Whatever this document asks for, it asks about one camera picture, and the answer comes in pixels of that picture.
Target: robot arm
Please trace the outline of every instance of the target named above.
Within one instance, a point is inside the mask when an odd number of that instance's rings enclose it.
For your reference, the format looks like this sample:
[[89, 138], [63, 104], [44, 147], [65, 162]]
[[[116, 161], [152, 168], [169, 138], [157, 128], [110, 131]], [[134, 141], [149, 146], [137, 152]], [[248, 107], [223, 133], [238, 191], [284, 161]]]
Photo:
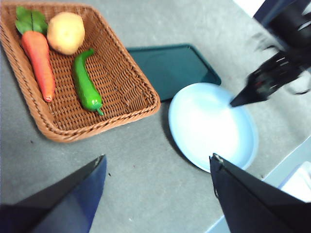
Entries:
[[287, 46], [248, 76], [246, 87], [232, 100], [232, 107], [267, 100], [283, 85], [311, 67], [311, 13], [302, 15], [295, 3], [269, 23]]

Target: plastic vegetable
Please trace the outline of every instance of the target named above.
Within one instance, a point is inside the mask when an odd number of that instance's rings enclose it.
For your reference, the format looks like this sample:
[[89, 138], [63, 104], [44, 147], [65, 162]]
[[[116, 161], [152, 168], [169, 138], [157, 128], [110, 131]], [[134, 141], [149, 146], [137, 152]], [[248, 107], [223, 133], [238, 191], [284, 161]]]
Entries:
[[83, 44], [85, 30], [81, 16], [61, 12], [49, 21], [47, 40], [56, 51], [71, 55]]
[[99, 115], [103, 116], [100, 110], [102, 107], [102, 98], [95, 85], [89, 78], [86, 70], [86, 59], [94, 54], [93, 49], [86, 50], [80, 53], [73, 62], [73, 77], [74, 85], [78, 93], [82, 106], [92, 112], [97, 111]]
[[16, 8], [16, 28], [22, 34], [22, 47], [31, 61], [35, 78], [43, 99], [51, 102], [54, 97], [55, 80], [50, 64], [49, 45], [44, 36], [47, 32], [45, 17], [39, 11]]

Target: orange carrot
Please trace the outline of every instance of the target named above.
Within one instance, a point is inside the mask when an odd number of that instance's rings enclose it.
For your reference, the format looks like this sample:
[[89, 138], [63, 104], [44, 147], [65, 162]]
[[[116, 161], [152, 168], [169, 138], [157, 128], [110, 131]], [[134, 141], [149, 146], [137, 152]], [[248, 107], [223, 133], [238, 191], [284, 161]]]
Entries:
[[45, 36], [39, 32], [26, 31], [21, 38], [21, 44], [31, 61], [43, 99], [51, 102], [54, 97], [55, 80]]

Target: plate rim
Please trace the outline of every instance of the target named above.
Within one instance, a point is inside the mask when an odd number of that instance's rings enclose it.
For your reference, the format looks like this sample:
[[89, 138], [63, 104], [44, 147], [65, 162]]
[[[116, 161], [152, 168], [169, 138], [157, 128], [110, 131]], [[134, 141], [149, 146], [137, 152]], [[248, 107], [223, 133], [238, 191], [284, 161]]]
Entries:
[[[184, 155], [191, 163], [193, 163], [194, 165], [196, 165], [198, 168], [200, 168], [200, 169], [202, 169], [202, 170], [204, 170], [204, 171], [210, 173], [210, 169], [207, 169], [207, 168], [201, 166], [201, 165], [198, 164], [197, 162], [195, 162], [195, 161], [193, 161], [192, 159], [190, 159], [190, 158], [184, 153], [184, 151], [182, 150], [182, 148], [181, 148], [181, 147], [179, 146], [179, 144], [177, 143], [176, 135], [175, 135], [174, 131], [172, 130], [172, 123], [171, 123], [171, 122], [172, 122], [172, 120], [171, 120], [171, 119], [172, 119], [172, 105], [176, 102], [176, 99], [178, 98], [178, 96], [179, 96], [182, 92], [184, 92], [185, 90], [188, 90], [188, 89], [192, 88], [193, 86], [202, 85], [202, 84], [205, 85], [205, 86], [213, 86], [213, 87], [216, 87], [216, 88], [218, 88], [218, 89], [221, 89], [221, 90], [225, 91], [226, 93], [228, 93], [229, 95], [231, 95], [231, 96], [233, 97], [232, 93], [229, 92], [227, 89], [225, 89], [225, 88], [223, 88], [223, 87], [221, 87], [221, 86], [219, 86], [219, 85], [215, 85], [215, 84], [213, 84], [213, 83], [193, 83], [193, 84], [190, 84], [190, 85], [188, 85], [188, 86], [182, 88], [180, 91], [178, 91], [178, 92], [175, 94], [175, 96], [173, 97], [173, 99], [172, 99], [172, 101], [171, 101], [171, 103], [170, 103], [170, 106], [169, 106], [168, 121], [169, 121], [169, 128], [170, 128], [172, 137], [173, 137], [173, 139], [174, 139], [174, 142], [175, 142], [175, 144], [178, 146], [178, 148], [181, 150], [181, 152], [183, 153], [183, 155]], [[258, 152], [258, 147], [259, 147], [259, 136], [258, 136], [258, 130], [257, 130], [256, 124], [255, 124], [255, 122], [254, 122], [252, 116], [250, 115], [250, 112], [246, 109], [245, 106], [239, 106], [239, 107], [237, 107], [237, 108], [240, 108], [240, 109], [242, 109], [242, 110], [244, 111], [245, 116], [247, 117], [248, 122], [249, 122], [250, 125], [251, 125], [251, 132], [252, 132], [252, 137], [253, 137], [253, 141], [254, 141], [254, 143], [253, 143], [254, 146], [253, 146], [253, 148], [252, 148], [251, 155], [249, 156], [247, 162], [241, 167], [241, 169], [246, 170], [246, 169], [253, 163], [253, 161], [254, 161], [254, 159], [255, 159], [255, 157], [256, 157], [256, 154], [257, 154], [257, 152]]]

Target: basket rim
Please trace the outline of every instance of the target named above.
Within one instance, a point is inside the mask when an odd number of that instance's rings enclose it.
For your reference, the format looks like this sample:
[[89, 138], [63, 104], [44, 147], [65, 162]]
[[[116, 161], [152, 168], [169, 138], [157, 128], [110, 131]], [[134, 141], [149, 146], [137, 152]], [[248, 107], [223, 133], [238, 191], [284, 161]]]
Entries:
[[[54, 123], [52, 123], [48, 118], [47, 118], [47, 114], [44, 113], [41, 110], [41, 104], [38, 103], [37, 98], [34, 96], [33, 92], [31, 91], [31, 88], [29, 87], [28, 83], [25, 82], [27, 79], [25, 77], [25, 75], [22, 72], [22, 67], [20, 66], [20, 63], [17, 61], [15, 56], [12, 56], [12, 58], [15, 59], [15, 62], [17, 65], [17, 69], [20, 71], [19, 74], [22, 76], [22, 79], [24, 80], [25, 85], [27, 86], [27, 92], [24, 93], [24, 98], [26, 99], [27, 105], [30, 108], [30, 113], [33, 116], [33, 118], [35, 119], [35, 122], [38, 126], [38, 128], [41, 130], [41, 132], [46, 136], [47, 136], [47, 131], [49, 131], [52, 134], [56, 134], [58, 136], [62, 137], [62, 140], [60, 140], [59, 138], [50, 138], [54, 141], [59, 141], [59, 142], [66, 142], [68, 140], [68, 138], [70, 137], [74, 137], [73, 139], [70, 139], [70, 142], [75, 141], [75, 140], [79, 140], [79, 136], [82, 136], [86, 133], [89, 133], [91, 131], [95, 131], [95, 130], [99, 130], [100, 128], [103, 128], [109, 124], [113, 124], [115, 122], [117, 122], [118, 120], [124, 120], [124, 119], [128, 119], [130, 120], [131, 118], [138, 116], [138, 115], [142, 115], [142, 114], [147, 114], [147, 113], [155, 113], [156, 111], [159, 110], [160, 108], [160, 99], [159, 96], [157, 94], [157, 92], [153, 89], [152, 85], [150, 84], [149, 80], [146, 78], [146, 76], [143, 74], [143, 72], [141, 71], [141, 69], [139, 68], [139, 66], [136, 64], [136, 62], [134, 61], [134, 59], [130, 56], [130, 54], [128, 53], [128, 51], [126, 50], [125, 46], [122, 44], [122, 42], [117, 38], [116, 34], [114, 33], [114, 31], [110, 28], [109, 24], [107, 23], [107, 21], [104, 19], [104, 17], [101, 15], [101, 13], [94, 8], [91, 5], [85, 4], [85, 3], [74, 3], [74, 2], [42, 2], [42, 1], [38, 1], [38, 2], [32, 2], [32, 1], [3, 1], [2, 6], [16, 6], [16, 5], [29, 5], [29, 6], [75, 6], [75, 7], [85, 7], [91, 11], [93, 11], [96, 15], [96, 17], [98, 18], [98, 20], [101, 22], [102, 26], [105, 27], [105, 29], [107, 29], [107, 33], [109, 34], [109, 36], [113, 39], [113, 43], [116, 44], [116, 46], [118, 47], [118, 49], [120, 50], [120, 52], [122, 53], [122, 55], [124, 56], [124, 58], [126, 59], [126, 61], [134, 68], [133, 72], [135, 72], [138, 75], [138, 78], [142, 79], [143, 81], [143, 85], [146, 86], [147, 90], [149, 91], [149, 94], [151, 96], [150, 100], [151, 100], [151, 105], [148, 107], [145, 107], [141, 110], [137, 110], [128, 114], [123, 114], [120, 116], [115, 116], [113, 118], [107, 119], [105, 121], [101, 121], [98, 122], [96, 124], [90, 125], [90, 126], [85, 126], [85, 127], [81, 127], [75, 130], [61, 130], [59, 128], [56, 127], [56, 125]], [[7, 54], [7, 50], [11, 50], [12, 54], [14, 54], [14, 50], [11, 46], [7, 46], [6, 44], [3, 44], [3, 40], [7, 41], [7, 44], [10, 44], [10, 41], [8, 40], [8, 36], [5, 35], [8, 32], [8, 28], [7, 26], [3, 23], [3, 20], [1, 21], [1, 43], [2, 46], [4, 48], [4, 50], [6, 51]], [[31, 108], [29, 105], [29, 102], [31, 102], [34, 105], [34, 108]], [[38, 122], [36, 120], [36, 117], [34, 116], [35, 114], [37, 114], [37, 116], [40, 117], [40, 119], [43, 121], [43, 125], [41, 124], [41, 122]]]

